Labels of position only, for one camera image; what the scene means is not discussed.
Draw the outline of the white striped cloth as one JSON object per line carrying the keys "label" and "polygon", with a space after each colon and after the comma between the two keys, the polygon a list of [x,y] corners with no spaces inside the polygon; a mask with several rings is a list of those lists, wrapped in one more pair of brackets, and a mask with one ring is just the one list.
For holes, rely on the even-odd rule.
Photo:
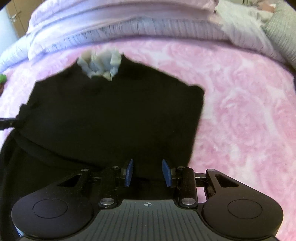
{"label": "white striped cloth", "polygon": [[215,10],[223,20],[221,30],[232,44],[257,51],[271,47],[262,26],[273,13],[231,1],[219,1]]}

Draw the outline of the grey ribbed pillow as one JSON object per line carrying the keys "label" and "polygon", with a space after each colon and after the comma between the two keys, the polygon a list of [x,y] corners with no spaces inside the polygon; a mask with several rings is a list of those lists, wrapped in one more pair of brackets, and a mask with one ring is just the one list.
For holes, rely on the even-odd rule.
{"label": "grey ribbed pillow", "polygon": [[273,16],[263,26],[263,30],[295,69],[295,10],[286,1],[278,2]]}

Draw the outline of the light blue pillow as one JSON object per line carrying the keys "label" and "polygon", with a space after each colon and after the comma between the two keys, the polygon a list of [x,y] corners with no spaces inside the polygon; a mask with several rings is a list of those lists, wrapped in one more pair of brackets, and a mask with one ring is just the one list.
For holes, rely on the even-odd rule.
{"label": "light blue pillow", "polygon": [[1,54],[1,72],[28,58],[29,39],[21,37]]}

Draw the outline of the black garment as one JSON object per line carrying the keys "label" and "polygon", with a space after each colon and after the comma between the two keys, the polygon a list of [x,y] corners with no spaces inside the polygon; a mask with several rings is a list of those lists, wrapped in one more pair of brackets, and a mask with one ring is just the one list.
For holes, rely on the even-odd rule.
{"label": "black garment", "polygon": [[111,81],[87,77],[77,64],[38,81],[3,148],[4,196],[130,160],[140,191],[165,186],[163,160],[189,163],[204,93],[126,57]]}

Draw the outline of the wooden door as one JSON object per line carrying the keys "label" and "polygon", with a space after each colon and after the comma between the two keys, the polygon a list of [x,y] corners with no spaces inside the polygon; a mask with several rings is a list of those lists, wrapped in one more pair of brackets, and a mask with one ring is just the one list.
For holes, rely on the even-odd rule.
{"label": "wooden door", "polygon": [[12,0],[6,5],[6,10],[19,38],[26,34],[32,13],[43,2],[43,0]]}

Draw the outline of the green folded cloth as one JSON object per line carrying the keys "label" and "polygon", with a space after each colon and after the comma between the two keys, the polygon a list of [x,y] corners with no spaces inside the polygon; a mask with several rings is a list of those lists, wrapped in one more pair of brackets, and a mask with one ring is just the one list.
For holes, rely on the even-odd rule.
{"label": "green folded cloth", "polygon": [[0,84],[6,83],[7,77],[5,74],[0,74]]}

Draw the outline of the pink rose blanket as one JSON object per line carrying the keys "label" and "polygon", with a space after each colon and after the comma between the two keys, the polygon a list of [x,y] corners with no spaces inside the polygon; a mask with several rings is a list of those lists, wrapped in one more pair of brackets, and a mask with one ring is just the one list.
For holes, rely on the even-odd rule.
{"label": "pink rose blanket", "polygon": [[142,192],[132,178],[121,204],[100,207],[104,171],[87,168],[19,199],[1,182],[1,240],[295,240],[295,72],[260,54],[164,39],[50,53],[7,70],[1,118],[16,118],[38,81],[74,64],[111,81],[123,57],[205,92],[185,166],[197,206],[178,206],[166,184]]}

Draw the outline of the folded lilac quilt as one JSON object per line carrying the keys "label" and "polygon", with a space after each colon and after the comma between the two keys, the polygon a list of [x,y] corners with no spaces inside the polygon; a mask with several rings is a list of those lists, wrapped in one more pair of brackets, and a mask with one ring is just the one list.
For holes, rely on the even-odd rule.
{"label": "folded lilac quilt", "polygon": [[[35,10],[30,19],[26,34],[30,41],[28,58],[34,59],[39,55],[78,45],[125,37],[169,37],[231,43],[221,30],[223,20],[215,10],[218,3],[46,1]],[[272,43],[270,48],[248,50],[277,61],[283,60]]]}

